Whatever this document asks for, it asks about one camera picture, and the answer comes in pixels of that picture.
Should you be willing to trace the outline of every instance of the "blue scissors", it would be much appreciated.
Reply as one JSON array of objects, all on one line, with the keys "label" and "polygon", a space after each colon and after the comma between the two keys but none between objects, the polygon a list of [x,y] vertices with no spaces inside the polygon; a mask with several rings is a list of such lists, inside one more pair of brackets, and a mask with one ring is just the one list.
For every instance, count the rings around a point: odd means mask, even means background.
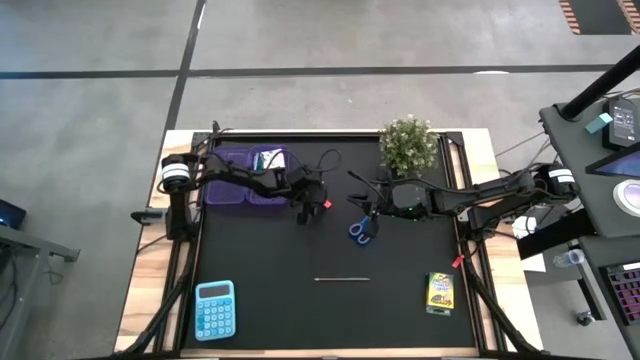
[{"label": "blue scissors", "polygon": [[365,246],[369,243],[369,241],[371,241],[371,237],[366,236],[363,233],[364,227],[367,225],[368,221],[369,217],[365,216],[360,222],[349,226],[349,237],[355,240],[358,245]]}]

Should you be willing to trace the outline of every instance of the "yellow crayon box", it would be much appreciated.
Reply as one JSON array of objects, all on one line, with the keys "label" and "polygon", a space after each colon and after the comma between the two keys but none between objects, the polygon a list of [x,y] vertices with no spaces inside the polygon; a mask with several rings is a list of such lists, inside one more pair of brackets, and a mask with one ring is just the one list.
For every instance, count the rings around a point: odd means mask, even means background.
[{"label": "yellow crayon box", "polygon": [[453,310],[453,275],[427,274],[426,310],[429,314],[451,315]]}]

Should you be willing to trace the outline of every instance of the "concrete floor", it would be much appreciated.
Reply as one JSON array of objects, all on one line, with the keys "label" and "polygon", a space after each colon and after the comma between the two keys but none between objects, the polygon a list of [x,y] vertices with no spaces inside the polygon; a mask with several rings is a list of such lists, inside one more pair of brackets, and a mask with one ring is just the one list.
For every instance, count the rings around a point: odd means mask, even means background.
[{"label": "concrete floor", "polygon": [[[178,69],[195,0],[0,0],[0,72]],[[554,0],[219,0],[207,3],[192,69],[613,63],[632,36],[575,36]],[[486,127],[496,152],[541,129],[540,107],[598,73],[190,79],[176,128],[378,127],[408,113]],[[0,80],[0,198],[30,233],[82,248],[44,285],[27,359],[108,354],[175,79]],[[640,85],[634,76],[621,87]],[[518,169],[536,139],[498,158]],[[553,158],[552,150],[543,160]],[[615,325],[578,327],[575,284],[534,288],[545,348],[627,359]],[[562,299],[556,296],[564,292]]]}]

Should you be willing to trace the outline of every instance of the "calculator display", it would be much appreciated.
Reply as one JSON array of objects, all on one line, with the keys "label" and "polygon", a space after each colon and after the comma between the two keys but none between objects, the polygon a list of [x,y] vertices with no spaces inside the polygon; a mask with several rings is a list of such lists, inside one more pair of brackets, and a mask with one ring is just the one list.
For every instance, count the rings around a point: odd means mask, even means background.
[{"label": "calculator display", "polygon": [[207,298],[213,296],[229,295],[229,285],[201,287],[200,297]]}]

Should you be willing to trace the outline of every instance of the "purple tray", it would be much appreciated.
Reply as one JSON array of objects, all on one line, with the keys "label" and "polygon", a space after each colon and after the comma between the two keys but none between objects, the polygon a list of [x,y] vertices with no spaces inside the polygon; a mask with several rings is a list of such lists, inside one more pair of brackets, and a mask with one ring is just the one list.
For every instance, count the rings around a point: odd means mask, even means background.
[{"label": "purple tray", "polygon": [[[288,148],[285,145],[256,145],[256,146],[252,147],[251,151],[249,152],[249,163],[250,163],[250,166],[253,168],[253,158],[254,158],[254,156],[256,156],[257,153],[263,152],[263,151],[268,151],[268,150],[275,150],[275,149],[288,150]],[[284,153],[284,167],[285,167],[285,169],[289,168],[289,161],[290,161],[289,160],[289,153]],[[249,200],[249,202],[254,204],[254,205],[284,205],[284,204],[287,203],[287,199],[285,199],[283,197],[263,198],[262,196],[259,196],[258,194],[253,192],[253,190],[249,191],[249,194],[247,196],[247,200]]]},{"label": "purple tray", "polygon": [[[218,147],[213,152],[223,159],[233,161],[240,166],[251,166],[251,149],[248,147],[229,146]],[[241,204],[247,197],[248,189],[243,186],[229,184],[224,181],[213,181],[207,186],[204,201],[208,205]]]}]

